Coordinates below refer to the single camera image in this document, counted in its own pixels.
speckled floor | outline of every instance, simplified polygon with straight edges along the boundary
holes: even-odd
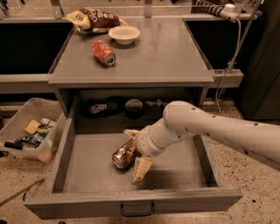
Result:
[[[204,110],[217,114],[213,105]],[[222,105],[224,116],[242,119],[234,105]],[[23,194],[0,206],[0,220],[9,224],[32,223],[280,223],[280,172],[260,164],[222,144],[209,139],[220,178],[227,189],[241,189],[243,197],[225,212],[178,213],[152,215],[145,218],[104,217],[71,220],[41,220],[23,205]],[[0,158],[0,203],[34,181],[44,178],[45,182],[31,189],[30,194],[45,189],[53,162],[48,165],[39,161],[12,156]]]

white bowl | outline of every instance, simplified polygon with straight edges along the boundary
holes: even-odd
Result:
[[[134,26],[120,25],[110,29],[108,35],[120,45],[129,45],[139,37],[140,31]]]

black drawer handle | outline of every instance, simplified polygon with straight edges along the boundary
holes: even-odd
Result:
[[[154,203],[150,204],[150,211],[148,213],[125,213],[124,212],[124,205],[121,204],[121,214],[124,217],[142,217],[142,216],[149,216],[149,215],[153,215],[155,212],[155,206]]]

white storage box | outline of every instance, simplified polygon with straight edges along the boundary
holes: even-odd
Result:
[[[4,147],[5,142],[14,142],[19,137],[29,134],[24,131],[31,120],[40,122],[42,118],[48,118],[56,122],[39,147],[24,146],[22,150],[14,150]],[[19,158],[32,158],[41,160],[48,164],[57,150],[65,116],[58,101],[50,101],[41,98],[31,98],[24,106],[9,120],[0,131],[0,150],[8,151]]]

drawer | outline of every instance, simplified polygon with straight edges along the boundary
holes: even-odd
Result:
[[[111,156],[129,140],[123,129],[152,124],[161,111],[151,107],[134,120],[123,113],[85,118],[85,98],[80,91],[73,100],[45,194],[24,202],[41,219],[223,211],[242,197],[223,187],[203,136],[168,146],[132,185],[133,167],[118,170]]]

